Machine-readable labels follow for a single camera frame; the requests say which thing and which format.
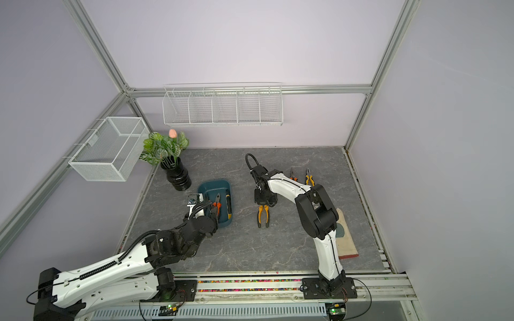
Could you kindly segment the yellow grey open-jaw pliers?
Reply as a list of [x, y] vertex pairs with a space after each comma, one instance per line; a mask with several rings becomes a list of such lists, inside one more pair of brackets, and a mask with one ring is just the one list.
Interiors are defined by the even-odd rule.
[[257, 214], [258, 228], [265, 226], [266, 228], [270, 225], [270, 214], [268, 205], [260, 205]]

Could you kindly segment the orange black greener pliers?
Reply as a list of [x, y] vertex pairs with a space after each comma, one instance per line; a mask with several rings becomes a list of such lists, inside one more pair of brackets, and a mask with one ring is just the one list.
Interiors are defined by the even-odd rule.
[[298, 178], [294, 175], [293, 168], [290, 169], [290, 179], [298, 181]]

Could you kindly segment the teal plastic storage box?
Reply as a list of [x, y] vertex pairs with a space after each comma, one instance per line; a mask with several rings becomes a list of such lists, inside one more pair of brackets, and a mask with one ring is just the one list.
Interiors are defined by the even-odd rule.
[[227, 180], [219, 179], [214, 181], [206, 181], [202, 183], [198, 189], [198, 193], [203, 195], [203, 199], [207, 201], [211, 201], [211, 206], [209, 212], [214, 214], [212, 211], [212, 204], [215, 202], [216, 195], [219, 193], [221, 195], [221, 210], [220, 217], [218, 219], [219, 227], [227, 227], [232, 223], [232, 219], [228, 220], [227, 210], [226, 210], [226, 194], [230, 194], [232, 198], [232, 192], [230, 183]]

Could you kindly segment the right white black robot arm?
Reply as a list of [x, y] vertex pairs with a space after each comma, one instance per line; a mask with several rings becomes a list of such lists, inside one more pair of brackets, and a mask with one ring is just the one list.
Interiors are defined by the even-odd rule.
[[303, 229], [315, 242], [320, 288], [327, 294], [340, 292], [346, 274], [335, 242], [339, 214], [325, 188], [302, 184], [281, 171], [269, 171], [251, 153], [245, 155], [245, 162], [256, 184], [254, 202], [259, 206], [258, 226], [262, 225], [262, 213], [269, 213], [279, 196], [294, 203]]

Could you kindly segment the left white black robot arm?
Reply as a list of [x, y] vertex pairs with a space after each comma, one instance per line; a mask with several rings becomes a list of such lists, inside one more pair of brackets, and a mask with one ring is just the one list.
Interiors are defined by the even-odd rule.
[[219, 211], [209, 201], [193, 207], [182, 224], [141, 234], [121, 254], [87, 267], [40, 274], [34, 320], [76, 320], [129, 301], [178, 301], [191, 290], [175, 283], [170, 266], [198, 252], [218, 230]]

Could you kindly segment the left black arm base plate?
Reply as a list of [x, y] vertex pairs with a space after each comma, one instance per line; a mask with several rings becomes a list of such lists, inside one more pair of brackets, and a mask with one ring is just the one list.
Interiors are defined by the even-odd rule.
[[197, 280], [175, 279], [174, 289], [159, 290], [154, 297], [143, 302], [193, 302], [197, 288]]

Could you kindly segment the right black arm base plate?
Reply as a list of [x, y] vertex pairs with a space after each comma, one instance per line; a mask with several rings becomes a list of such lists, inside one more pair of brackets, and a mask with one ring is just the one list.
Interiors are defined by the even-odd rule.
[[299, 290], [306, 300], [348, 300], [357, 298], [353, 278], [338, 278], [332, 281], [327, 281], [324, 278], [303, 278]]

